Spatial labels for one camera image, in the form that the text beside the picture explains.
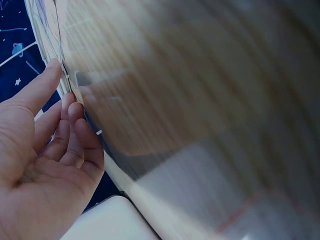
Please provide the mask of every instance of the wooden surface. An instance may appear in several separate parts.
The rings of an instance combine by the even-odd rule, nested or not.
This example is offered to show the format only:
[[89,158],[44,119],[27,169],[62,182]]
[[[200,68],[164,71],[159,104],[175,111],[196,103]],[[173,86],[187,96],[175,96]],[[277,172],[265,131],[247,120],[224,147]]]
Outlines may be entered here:
[[316,1],[45,2],[57,22],[43,48],[102,129],[108,173],[160,236],[217,237],[265,189],[320,212]]

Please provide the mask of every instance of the hand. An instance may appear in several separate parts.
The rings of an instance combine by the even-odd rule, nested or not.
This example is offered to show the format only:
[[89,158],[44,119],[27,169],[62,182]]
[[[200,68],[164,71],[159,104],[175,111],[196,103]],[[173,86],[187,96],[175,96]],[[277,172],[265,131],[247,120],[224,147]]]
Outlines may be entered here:
[[61,72],[52,60],[43,74],[0,103],[0,239],[61,238],[104,173],[101,142],[73,94],[34,120]]

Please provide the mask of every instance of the white line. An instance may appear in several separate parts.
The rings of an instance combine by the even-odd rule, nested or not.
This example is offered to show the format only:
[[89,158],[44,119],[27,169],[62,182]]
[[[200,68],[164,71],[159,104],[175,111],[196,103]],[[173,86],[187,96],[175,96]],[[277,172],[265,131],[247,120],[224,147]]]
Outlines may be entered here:
[[28,28],[26,27],[17,27],[17,28],[12,28],[12,29],[0,29],[0,32],[11,32],[11,31],[17,31],[17,30],[27,30]]
[[11,57],[9,57],[7,60],[5,60],[3,63],[0,64],[0,68],[5,65],[7,62],[9,62],[10,60],[14,59],[16,56],[20,55],[21,53],[23,53],[25,50],[31,48],[32,46],[36,45],[37,42],[35,41],[34,43],[31,43],[29,46],[26,46],[24,49],[18,51],[16,54],[12,55]]
[[29,67],[36,72],[36,74],[40,75],[40,72],[38,72],[28,61],[25,61],[26,64],[29,65]]

